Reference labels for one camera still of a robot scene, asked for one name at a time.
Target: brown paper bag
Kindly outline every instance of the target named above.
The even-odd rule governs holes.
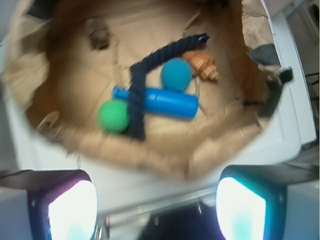
[[[266,100],[270,68],[258,66],[248,50],[273,43],[271,29],[259,0],[229,2],[221,8],[186,0],[61,0],[48,23],[25,15],[32,1],[20,0],[5,83],[32,126],[67,151],[172,178],[199,178],[263,131],[257,109],[241,100]],[[85,21],[96,17],[104,17],[111,32],[105,50],[92,50],[86,36]],[[46,42],[48,29],[54,38]],[[146,114],[143,142],[99,128],[99,107],[115,85],[130,86],[132,64],[183,35],[201,33],[210,39],[199,51],[214,56],[220,79],[194,79],[188,87],[200,103],[195,119]],[[160,70],[147,75],[147,86],[161,86]]]

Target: white light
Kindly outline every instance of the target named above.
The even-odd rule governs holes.
[[[89,240],[97,220],[97,192],[82,180],[49,205],[52,240]]]
[[[217,186],[216,214],[226,240],[263,240],[266,200],[232,177]]]

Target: dark blue rope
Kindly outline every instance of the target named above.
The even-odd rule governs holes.
[[[128,113],[129,132],[134,139],[144,140],[145,135],[145,93],[146,76],[152,69],[186,51],[204,44],[209,39],[206,33],[192,35],[173,42],[146,56],[142,61],[131,66],[131,87],[129,89]]]

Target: orange shell-shaped toy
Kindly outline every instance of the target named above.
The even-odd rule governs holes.
[[[218,81],[219,73],[215,59],[208,53],[186,51],[182,57],[193,67],[195,75],[200,75],[203,80]]]

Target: blue ball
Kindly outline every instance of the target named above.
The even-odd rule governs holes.
[[[192,69],[187,61],[177,57],[164,64],[160,77],[165,89],[184,91],[192,80]]]

